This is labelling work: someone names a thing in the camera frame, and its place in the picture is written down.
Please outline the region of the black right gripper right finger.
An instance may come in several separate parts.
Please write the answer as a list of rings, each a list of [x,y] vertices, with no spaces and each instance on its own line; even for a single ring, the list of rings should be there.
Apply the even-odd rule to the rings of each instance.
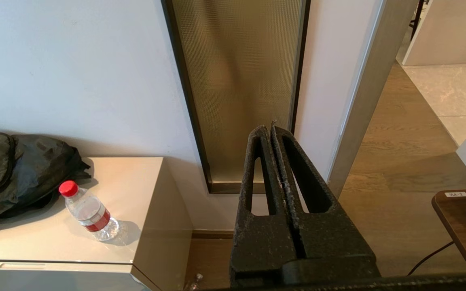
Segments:
[[[287,130],[272,126],[296,258],[281,268],[285,284],[379,278],[377,258],[318,170]]]

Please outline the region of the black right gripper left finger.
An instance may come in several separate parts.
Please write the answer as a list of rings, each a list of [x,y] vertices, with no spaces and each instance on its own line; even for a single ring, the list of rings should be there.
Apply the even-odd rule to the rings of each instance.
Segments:
[[[277,127],[248,136],[230,260],[231,284],[305,284],[305,249],[291,214],[296,183],[278,156]],[[261,161],[269,214],[253,213],[255,162]]]

